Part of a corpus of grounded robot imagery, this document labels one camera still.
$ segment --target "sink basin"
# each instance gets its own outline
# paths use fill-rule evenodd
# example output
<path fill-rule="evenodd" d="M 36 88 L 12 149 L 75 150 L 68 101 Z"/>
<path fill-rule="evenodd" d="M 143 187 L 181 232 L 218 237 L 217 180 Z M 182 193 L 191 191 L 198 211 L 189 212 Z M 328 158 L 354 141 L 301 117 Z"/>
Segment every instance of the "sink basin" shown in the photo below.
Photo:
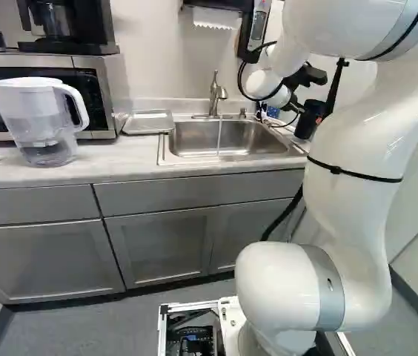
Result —
<path fill-rule="evenodd" d="M 215 156 L 218 137 L 219 120 L 175 122 L 175 130 L 169 136 L 170 151 L 180 157 Z M 263 124 L 245 120 L 221 122 L 221 156 L 282 154 L 287 149 Z"/>
<path fill-rule="evenodd" d="M 306 153 L 266 125 L 248 119 L 188 119 L 162 136 L 160 164 L 224 162 L 306 156 Z"/>

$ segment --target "power cord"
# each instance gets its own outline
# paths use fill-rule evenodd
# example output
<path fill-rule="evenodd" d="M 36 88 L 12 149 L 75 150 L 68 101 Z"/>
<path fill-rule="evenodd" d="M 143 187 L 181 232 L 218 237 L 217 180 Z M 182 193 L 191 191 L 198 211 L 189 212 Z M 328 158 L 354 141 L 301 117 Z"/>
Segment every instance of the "power cord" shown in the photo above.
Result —
<path fill-rule="evenodd" d="M 270 237 L 271 233 L 282 223 L 284 219 L 286 219 L 295 208 L 298 206 L 301 198 L 303 198 L 303 184 L 299 187 L 297 193 L 290 201 L 290 204 L 286 207 L 286 209 L 267 227 L 267 229 L 263 232 L 262 238 L 260 241 L 267 241 Z"/>
<path fill-rule="evenodd" d="M 270 125 L 269 124 L 268 126 L 270 126 L 270 128 L 286 128 L 287 126 L 293 124 L 296 121 L 296 119 L 298 119 L 298 117 L 299 117 L 299 113 L 296 113 L 295 118 L 291 120 L 288 124 L 284 124 L 284 125 Z"/>
<path fill-rule="evenodd" d="M 264 44 L 258 46 L 256 49 L 252 50 L 251 52 L 253 52 L 253 53 L 257 52 L 259 50 L 262 50 L 265 47 L 270 47 L 274 44 L 276 44 L 276 41 L 271 41 L 271 42 L 264 43 Z M 247 62 L 242 62 L 240 64 L 239 71 L 237 73 L 237 87 L 239 88 L 240 93 L 245 98 L 251 100 L 252 102 L 263 102 L 264 100 L 271 98 L 273 95 L 278 93 L 278 90 L 280 90 L 280 88 L 283 86 L 283 82 L 280 82 L 280 84 L 278 84 L 278 86 L 275 89 L 273 89 L 273 91 L 270 94 L 268 94 L 267 96 L 264 96 L 262 98 L 252 98 L 252 97 L 250 97 L 249 95 L 247 95 L 247 93 L 245 92 L 245 90 L 243 88 L 243 85 L 242 85 L 242 74 L 244 73 L 244 69 L 245 69 L 246 65 L 247 65 Z"/>

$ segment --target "cabinet drawer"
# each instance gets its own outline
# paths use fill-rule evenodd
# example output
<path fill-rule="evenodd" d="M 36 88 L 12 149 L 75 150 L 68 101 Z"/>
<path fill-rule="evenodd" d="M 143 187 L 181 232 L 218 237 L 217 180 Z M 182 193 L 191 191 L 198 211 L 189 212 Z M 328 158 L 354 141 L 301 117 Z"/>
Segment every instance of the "cabinet drawer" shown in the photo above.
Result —
<path fill-rule="evenodd" d="M 96 184 L 104 216 L 294 196 L 303 170 Z"/>
<path fill-rule="evenodd" d="M 110 239 L 128 288 L 206 274 L 217 208 L 111 217 Z"/>
<path fill-rule="evenodd" d="M 95 217 L 99 210 L 90 185 L 0 189 L 0 225 Z"/>
<path fill-rule="evenodd" d="M 101 220 L 0 226 L 0 303 L 123 290 Z"/>

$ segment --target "gray countertop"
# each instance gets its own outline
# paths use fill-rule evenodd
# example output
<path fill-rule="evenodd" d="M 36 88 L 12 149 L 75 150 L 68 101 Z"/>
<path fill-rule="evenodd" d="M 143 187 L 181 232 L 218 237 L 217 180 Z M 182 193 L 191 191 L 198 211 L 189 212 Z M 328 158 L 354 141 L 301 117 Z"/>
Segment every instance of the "gray countertop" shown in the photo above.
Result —
<path fill-rule="evenodd" d="M 284 130 L 284 136 L 293 137 Z M 303 168 L 305 157 L 223 162 L 210 165 L 158 165 L 155 136 L 120 136 L 115 141 L 79 144 L 77 159 L 58 168 L 34 168 L 16 148 L 0 148 L 0 188 L 27 188 L 131 180 L 231 174 Z M 306 151 L 308 145 L 300 145 Z"/>

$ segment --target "coffee maker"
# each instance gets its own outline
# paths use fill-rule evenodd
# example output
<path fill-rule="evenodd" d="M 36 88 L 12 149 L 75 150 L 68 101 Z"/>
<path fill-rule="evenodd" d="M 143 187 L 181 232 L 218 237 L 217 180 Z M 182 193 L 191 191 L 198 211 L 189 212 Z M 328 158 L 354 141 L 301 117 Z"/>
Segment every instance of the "coffee maker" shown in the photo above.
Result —
<path fill-rule="evenodd" d="M 18 42 L 21 52 L 100 56 L 119 53 L 110 0 L 16 0 L 24 30 L 42 26 L 34 42 Z"/>

